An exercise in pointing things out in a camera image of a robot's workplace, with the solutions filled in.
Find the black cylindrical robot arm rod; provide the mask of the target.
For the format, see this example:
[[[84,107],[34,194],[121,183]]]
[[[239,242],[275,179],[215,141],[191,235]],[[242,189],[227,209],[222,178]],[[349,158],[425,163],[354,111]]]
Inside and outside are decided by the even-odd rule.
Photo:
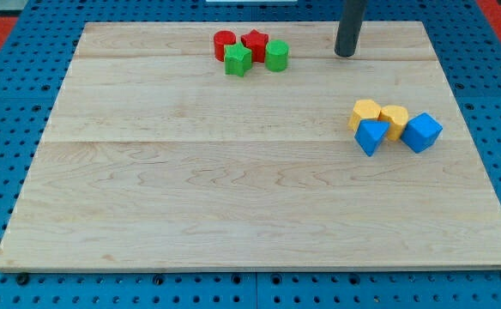
[[[334,52],[342,58],[354,55],[365,17],[367,0],[345,0],[335,38]]]

